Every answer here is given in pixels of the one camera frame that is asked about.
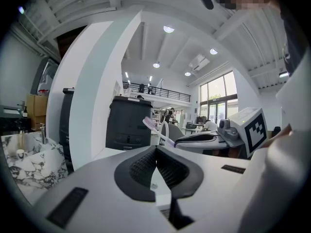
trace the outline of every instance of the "window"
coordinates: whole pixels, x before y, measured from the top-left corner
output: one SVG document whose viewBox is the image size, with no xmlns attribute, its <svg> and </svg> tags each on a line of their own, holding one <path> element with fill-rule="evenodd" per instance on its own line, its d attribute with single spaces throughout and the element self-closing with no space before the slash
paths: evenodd
<svg viewBox="0 0 311 233">
<path fill-rule="evenodd" d="M 201 102 L 207 101 L 207 83 L 201 86 Z"/>
<path fill-rule="evenodd" d="M 238 94 L 233 72 L 201 86 L 200 115 L 219 125 L 238 112 Z"/>
<path fill-rule="evenodd" d="M 227 96 L 236 94 L 237 93 L 237 87 L 235 85 L 235 79 L 233 72 L 230 72 L 226 75 L 224 75 L 225 78 L 225 88 L 227 91 Z"/>
<path fill-rule="evenodd" d="M 225 97 L 224 78 L 220 78 L 208 83 L 208 100 Z"/>
</svg>

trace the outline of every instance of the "glass door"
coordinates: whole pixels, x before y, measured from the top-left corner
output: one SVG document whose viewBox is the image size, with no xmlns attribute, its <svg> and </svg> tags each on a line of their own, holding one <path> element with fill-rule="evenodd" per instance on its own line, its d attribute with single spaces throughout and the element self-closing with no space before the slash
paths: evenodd
<svg viewBox="0 0 311 233">
<path fill-rule="evenodd" d="M 216 111 L 217 111 L 217 116 L 216 116 L 216 122 L 217 125 L 219 126 L 219 122 L 221 119 L 225 119 L 225 103 L 217 103 L 216 104 Z"/>
<path fill-rule="evenodd" d="M 211 104 L 209 107 L 208 107 L 208 110 L 209 110 L 209 120 L 216 123 L 217 122 L 217 114 L 216 114 L 216 106 L 217 104 Z"/>
<path fill-rule="evenodd" d="M 221 119 L 225 119 L 226 106 L 225 102 L 210 104 L 209 110 L 209 120 L 216 123 L 219 126 Z"/>
</svg>

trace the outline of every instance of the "cup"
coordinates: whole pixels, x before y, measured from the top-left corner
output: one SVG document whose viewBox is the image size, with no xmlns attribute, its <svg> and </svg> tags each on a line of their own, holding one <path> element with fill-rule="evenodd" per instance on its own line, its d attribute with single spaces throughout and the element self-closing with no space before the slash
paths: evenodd
<svg viewBox="0 0 311 233">
<path fill-rule="evenodd" d="M 23 160 L 25 158 L 25 150 L 17 150 L 16 151 L 16 156 L 18 157 L 19 160 Z"/>
</svg>

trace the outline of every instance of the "black label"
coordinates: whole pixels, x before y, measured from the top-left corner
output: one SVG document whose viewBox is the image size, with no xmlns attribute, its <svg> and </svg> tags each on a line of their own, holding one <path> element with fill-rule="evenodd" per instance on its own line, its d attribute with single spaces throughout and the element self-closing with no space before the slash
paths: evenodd
<svg viewBox="0 0 311 233">
<path fill-rule="evenodd" d="M 243 174 L 245 172 L 245 168 L 237 167 L 237 166 L 229 166 L 229 165 L 224 165 L 222 169 L 235 172 L 235 173 L 240 173 Z"/>
<path fill-rule="evenodd" d="M 75 187 L 50 213 L 47 219 L 57 226 L 64 228 L 87 193 L 88 190 Z"/>
</svg>

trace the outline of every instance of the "black metal railing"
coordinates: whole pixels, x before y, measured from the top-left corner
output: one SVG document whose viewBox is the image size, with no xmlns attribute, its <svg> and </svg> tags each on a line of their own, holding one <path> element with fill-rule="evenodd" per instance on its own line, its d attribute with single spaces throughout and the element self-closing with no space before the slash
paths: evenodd
<svg viewBox="0 0 311 233">
<path fill-rule="evenodd" d="M 123 89 L 131 88 L 132 91 L 139 92 L 139 86 L 140 84 L 138 83 L 128 83 L 128 82 L 123 82 Z M 156 95 L 156 96 L 161 96 L 161 97 L 166 97 L 170 99 L 176 99 L 180 101 L 185 101 L 185 102 L 190 102 L 190 95 L 185 94 L 185 93 L 180 93 L 176 91 L 170 91 L 154 86 L 146 86 L 143 90 L 142 93 L 145 94 L 150 94 L 150 95 Z"/>
</svg>

